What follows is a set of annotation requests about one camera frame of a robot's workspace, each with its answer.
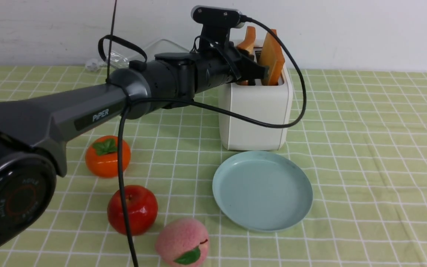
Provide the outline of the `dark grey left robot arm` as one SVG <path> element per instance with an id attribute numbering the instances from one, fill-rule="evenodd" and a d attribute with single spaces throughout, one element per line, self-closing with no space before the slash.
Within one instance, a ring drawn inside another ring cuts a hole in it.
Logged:
<path id="1" fill-rule="evenodd" d="M 159 109 L 188 105 L 261 125 L 248 117 L 195 102 L 197 93 L 265 78 L 268 67 L 232 42 L 189 52 L 132 60 L 108 81 L 52 95 L 0 102 L 0 247 L 31 226 L 54 195 L 57 176 L 67 174 L 66 145 L 121 116 L 139 119 Z"/>

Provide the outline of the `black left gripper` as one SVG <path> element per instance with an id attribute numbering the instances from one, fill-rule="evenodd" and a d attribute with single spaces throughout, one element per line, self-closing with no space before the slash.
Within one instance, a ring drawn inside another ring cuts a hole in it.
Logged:
<path id="1" fill-rule="evenodd" d="M 268 77 L 269 66 L 258 64 L 233 44 L 218 47 L 222 53 L 212 45 L 206 48 L 194 47 L 195 93 L 239 80 L 261 80 Z"/>

